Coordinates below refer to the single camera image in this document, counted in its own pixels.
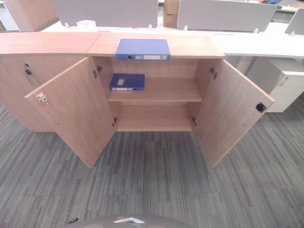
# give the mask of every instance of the drawer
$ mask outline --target drawer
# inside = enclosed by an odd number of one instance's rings
[[[276,86],[269,95],[299,96],[303,91],[304,86]]]
[[[304,72],[283,71],[282,79],[278,86],[302,86],[304,87]]]
[[[267,110],[268,113],[282,113],[298,96],[272,95],[274,104]]]

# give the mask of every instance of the white desk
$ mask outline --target white desk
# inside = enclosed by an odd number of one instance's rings
[[[288,24],[271,22],[263,33],[184,31],[164,27],[162,25],[162,17],[158,17],[156,29],[97,27],[97,30],[134,33],[204,34],[212,36],[213,41],[226,55],[304,58],[304,36],[289,36],[285,34],[287,26]],[[60,22],[43,30],[43,32],[54,31],[80,32],[82,30],[77,27],[66,28]]]

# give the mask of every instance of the gray carpet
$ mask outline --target gray carpet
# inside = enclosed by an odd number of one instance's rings
[[[0,106],[0,228],[151,213],[197,228],[304,227],[304,95],[266,114],[213,170],[191,133],[117,133],[88,169]]]

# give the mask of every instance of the white label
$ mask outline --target white label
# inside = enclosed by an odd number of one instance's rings
[[[161,55],[161,56],[157,56],[157,55],[144,55],[143,59],[147,59],[147,60],[167,60],[167,56],[166,55]]]
[[[124,84],[124,79],[119,79],[117,85],[122,86]]]
[[[133,88],[112,88],[112,90],[127,91],[127,90],[133,90]]]

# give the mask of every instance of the cabinet panel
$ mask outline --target cabinet panel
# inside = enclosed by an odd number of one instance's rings
[[[82,56],[1,57],[0,77],[2,86],[4,86],[1,99],[3,105],[29,130],[52,131],[52,128],[24,96],[82,58]]]
[[[227,61],[218,62],[196,117],[194,134],[206,162],[214,167],[244,134],[263,116],[256,109],[267,108],[274,99],[243,76]]]
[[[26,128],[35,132],[52,132],[52,128],[45,119],[32,107],[12,86],[0,83],[0,102],[16,117]]]
[[[96,66],[85,57],[26,96],[54,131],[92,167],[115,132]],[[43,92],[49,103],[40,103]]]

